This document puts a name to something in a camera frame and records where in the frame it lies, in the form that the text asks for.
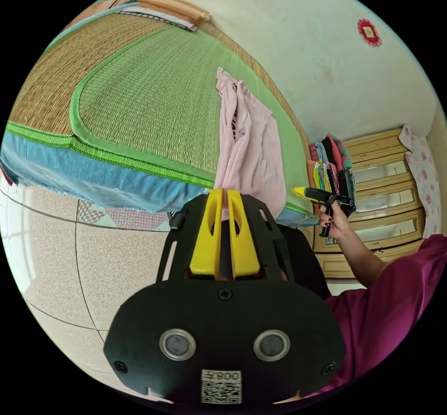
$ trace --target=wooden cabinet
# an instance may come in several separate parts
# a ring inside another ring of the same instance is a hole
[[[365,246],[384,261],[416,252],[425,211],[399,140],[401,128],[345,141],[352,158],[357,210],[349,221]],[[315,227],[313,250],[327,278],[354,275],[336,240]]]
[[[309,242],[310,247],[313,247],[314,228],[313,227],[298,227],[298,229],[304,233],[307,241]]]
[[[422,239],[405,245],[390,247],[374,254],[385,262],[391,262],[399,257],[411,255],[419,249]],[[354,275],[343,254],[339,253],[317,253],[323,273],[328,279],[352,279]]]
[[[417,209],[384,218],[353,221],[351,227],[368,249],[386,249],[422,238],[424,210]],[[319,236],[321,230],[320,226],[316,226],[314,252],[341,252],[337,243],[330,244],[331,238]]]
[[[398,184],[413,178],[405,160],[405,152],[386,154],[371,160],[353,163],[351,168],[356,191]]]
[[[357,191],[356,212],[349,220],[383,218],[422,207],[414,180]]]
[[[349,150],[352,162],[357,163],[404,153],[407,149],[400,143],[400,132],[401,129],[398,128],[346,141],[345,145]]]

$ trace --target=woven mat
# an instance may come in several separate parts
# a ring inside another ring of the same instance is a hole
[[[78,83],[118,50],[166,27],[169,24],[152,19],[110,14],[68,34],[34,65],[9,120],[44,132],[72,135],[68,109]]]
[[[214,179],[219,157],[217,69],[241,78],[267,107],[268,88],[234,51],[203,31],[151,33],[95,68],[76,88],[70,118],[86,144]]]

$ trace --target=floor tile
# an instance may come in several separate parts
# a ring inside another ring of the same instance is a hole
[[[104,352],[104,342],[93,329],[76,327],[56,320],[28,305],[41,328],[54,344],[77,366],[110,373]]]
[[[75,325],[94,328],[76,263],[75,223],[8,202],[10,267],[32,305]]]
[[[167,233],[78,225],[76,248],[85,299],[95,326],[108,330],[120,305],[155,283]]]
[[[27,207],[56,216],[58,218],[76,221],[78,200],[74,197],[60,195],[43,187],[13,185],[9,197]]]
[[[127,388],[124,384],[121,383],[121,381],[117,378],[117,376],[112,373],[102,373],[97,370],[92,370],[87,367],[81,367],[81,369],[91,376],[93,379],[96,379],[97,381],[101,382],[102,384],[105,384],[106,386],[109,386],[111,388],[114,388],[116,390],[120,390],[121,392],[128,393],[129,395],[137,396],[139,398],[144,398],[146,400],[152,400],[152,401],[162,401],[166,403],[172,403],[168,400],[165,400],[163,398],[158,398],[156,396],[153,396],[150,391],[148,392],[148,395],[142,395],[140,393],[134,392],[130,388]]]
[[[8,235],[7,206],[8,196],[0,192],[0,233],[2,238]]]
[[[365,289],[357,280],[344,281],[337,279],[327,280],[327,287],[332,295],[340,295],[344,291],[349,291],[350,289]]]

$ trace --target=green mat border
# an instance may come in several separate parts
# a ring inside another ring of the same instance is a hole
[[[76,136],[62,136],[58,134],[52,134],[40,131],[38,129],[29,128],[28,126],[20,125],[14,122],[7,123],[5,132],[9,132],[11,134],[14,134],[15,136],[22,137],[23,139],[29,140],[30,142],[40,143],[44,146],[50,146],[53,148],[68,148],[78,154],[90,157],[94,160],[100,160],[95,155],[96,153],[100,152],[102,155],[101,160],[112,165],[118,165],[124,168],[131,168],[142,173],[151,174],[153,176],[162,177],[164,179],[185,182],[186,184],[197,185],[199,187],[204,187],[210,190],[214,188],[214,179],[210,181],[205,178],[191,177],[179,171],[173,171],[176,174],[175,177],[173,177],[170,174],[170,170],[162,169],[158,165],[154,165],[148,162],[135,161],[134,159],[131,159],[133,162],[132,166],[129,167],[128,165],[122,163],[121,156],[113,153],[108,153],[106,151],[100,150],[99,148],[88,146],[84,142],[79,140]],[[288,210],[296,211],[306,216],[315,216],[305,209],[302,209],[301,207],[289,202],[286,202],[285,208]]]
[[[106,152],[106,153],[116,153],[115,155],[120,157],[121,159],[125,160],[124,165],[133,165],[134,162],[145,162],[149,163],[151,165],[157,165],[158,168],[160,168],[162,171],[172,171],[172,172],[178,172],[178,165],[179,162],[174,162],[170,159],[167,159],[162,156],[158,156],[156,154],[148,153],[146,151],[140,151],[135,148],[131,147],[121,147],[120,145],[110,142],[107,140],[104,140],[103,138],[95,135],[92,133],[83,123],[80,113],[79,113],[79,104],[80,104],[80,98],[82,95],[82,92],[85,88],[85,86],[88,84],[88,82],[101,70],[103,70],[109,63],[113,62],[116,58],[121,56],[123,53],[126,53],[127,51],[131,50],[133,47],[137,46],[138,44],[142,44],[148,39],[151,39],[155,37],[158,34],[171,31],[171,27],[161,28],[159,30],[156,30],[154,32],[151,32],[136,41],[126,45],[122,49],[115,52],[113,55],[109,56],[107,59],[102,61],[100,64],[98,64],[96,67],[94,67],[92,70],[90,70],[89,73],[83,77],[83,79],[78,83],[76,86],[71,101],[70,101],[70,108],[69,108],[69,119],[70,124],[73,129],[73,132],[75,136],[77,136],[80,140],[84,141],[84,144],[86,146],[92,146],[95,149],[99,149],[99,152]],[[215,175],[213,173],[209,173],[207,171],[204,171],[202,169],[182,164],[183,173],[180,173],[181,175],[186,175],[187,177],[198,177],[203,178],[208,181],[214,181]],[[173,179],[181,180],[177,175],[173,177]]]

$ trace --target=pink shirt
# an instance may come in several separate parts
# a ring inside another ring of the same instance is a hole
[[[331,383],[313,395],[346,384],[382,362],[416,324],[446,264],[447,238],[432,235],[415,254],[389,264],[369,289],[328,298],[347,354]]]

